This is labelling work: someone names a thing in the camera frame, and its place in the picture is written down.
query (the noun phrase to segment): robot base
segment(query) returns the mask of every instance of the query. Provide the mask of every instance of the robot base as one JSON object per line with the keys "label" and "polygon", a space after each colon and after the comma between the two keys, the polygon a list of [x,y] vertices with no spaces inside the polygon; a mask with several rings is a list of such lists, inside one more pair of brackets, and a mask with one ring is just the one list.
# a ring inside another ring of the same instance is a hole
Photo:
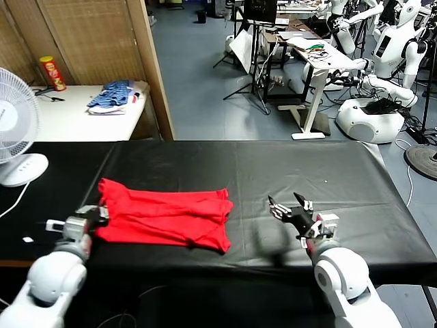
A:
{"label": "robot base", "polygon": [[339,109],[335,122],[350,138],[386,144],[395,140],[404,125],[404,118],[398,112],[368,115],[361,108],[375,102],[374,99],[349,99]]}

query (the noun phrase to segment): white table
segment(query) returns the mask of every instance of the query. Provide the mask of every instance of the white table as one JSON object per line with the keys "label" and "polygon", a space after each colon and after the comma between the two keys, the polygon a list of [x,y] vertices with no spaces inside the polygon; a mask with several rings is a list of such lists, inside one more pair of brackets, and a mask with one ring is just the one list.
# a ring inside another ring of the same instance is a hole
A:
{"label": "white table", "polygon": [[354,62],[338,51],[336,48],[331,46],[329,43],[327,43],[324,40],[311,40],[314,44],[324,44],[324,50],[329,54],[329,56],[326,59],[320,60],[320,59],[314,59],[309,53],[306,53],[304,51],[300,51],[297,48],[296,51],[299,53],[300,56],[302,56],[303,59],[305,59],[311,66],[314,68],[313,73],[313,80],[315,83],[315,91],[313,100],[311,101],[311,104],[309,105],[308,115],[307,119],[305,121],[305,124],[302,127],[300,127],[300,114],[299,114],[299,107],[296,106],[281,106],[280,110],[290,110],[292,112],[293,118],[297,121],[299,128],[301,129],[301,133],[293,133],[292,138],[294,140],[305,140],[305,139],[323,139],[325,138],[325,135],[321,132],[311,132],[311,127],[314,123],[314,118],[317,113],[320,99],[323,94],[323,90],[326,85],[326,78],[328,77],[329,70],[335,70],[344,68],[346,70],[351,70],[356,68],[356,65]]}
{"label": "white table", "polygon": [[88,114],[87,104],[100,93],[101,85],[71,85],[62,92],[53,91],[45,94],[65,101],[52,102],[45,96],[38,96],[41,128],[37,141],[129,140],[143,113],[148,85],[135,82],[134,89],[140,93],[139,99],[136,103],[125,105],[124,115]]}

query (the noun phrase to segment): humanoid robot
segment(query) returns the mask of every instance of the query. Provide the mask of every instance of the humanoid robot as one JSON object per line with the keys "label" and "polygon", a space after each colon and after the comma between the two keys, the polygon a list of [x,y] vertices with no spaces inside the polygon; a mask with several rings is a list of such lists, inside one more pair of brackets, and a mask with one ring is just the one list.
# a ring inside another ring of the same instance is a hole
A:
{"label": "humanoid robot", "polygon": [[[345,55],[352,54],[356,49],[354,38],[350,33],[351,26],[372,16],[375,17],[374,22],[376,25],[378,24],[380,13],[384,10],[384,6],[376,0],[365,0],[369,9],[349,18],[351,13],[356,12],[359,2],[360,1],[353,0],[331,0],[329,3],[323,5],[315,15],[316,18],[321,16],[326,17],[326,24],[330,29],[330,34],[333,36],[336,47]],[[307,80],[308,71],[309,64],[307,63],[302,72],[302,81]],[[348,72],[343,72],[342,75],[343,77],[347,77],[349,74]],[[341,90],[342,88],[342,85],[330,83],[330,79],[328,78],[324,89],[326,91],[334,91]]]}
{"label": "humanoid robot", "polygon": [[[355,60],[358,70],[372,72],[359,79],[358,87],[374,90],[379,99],[359,98],[343,103],[336,123],[347,136],[383,144],[392,142],[401,130],[404,118],[397,110],[416,103],[417,96],[411,87],[427,52],[427,43],[418,40],[423,28],[414,28],[420,9],[420,0],[400,3],[397,24],[382,25],[373,33],[377,40],[373,60]],[[404,60],[403,81],[398,85],[391,78]]]}

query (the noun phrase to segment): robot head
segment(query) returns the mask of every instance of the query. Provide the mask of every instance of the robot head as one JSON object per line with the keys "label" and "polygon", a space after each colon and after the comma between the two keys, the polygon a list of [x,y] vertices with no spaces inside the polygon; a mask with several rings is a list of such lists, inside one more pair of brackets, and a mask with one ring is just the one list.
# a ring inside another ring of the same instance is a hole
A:
{"label": "robot head", "polygon": [[407,2],[398,1],[399,5],[395,7],[397,16],[397,27],[401,27],[408,22],[414,22],[421,9],[421,0],[408,0]]}

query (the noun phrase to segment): white fan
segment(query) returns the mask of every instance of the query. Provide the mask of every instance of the white fan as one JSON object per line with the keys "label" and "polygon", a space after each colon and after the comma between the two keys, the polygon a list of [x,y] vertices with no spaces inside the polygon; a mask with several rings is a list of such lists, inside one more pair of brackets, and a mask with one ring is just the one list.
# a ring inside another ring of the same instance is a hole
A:
{"label": "white fan", "polygon": [[40,127],[40,106],[32,89],[18,76],[0,68],[0,184],[25,185],[48,166],[42,154],[23,154]]}

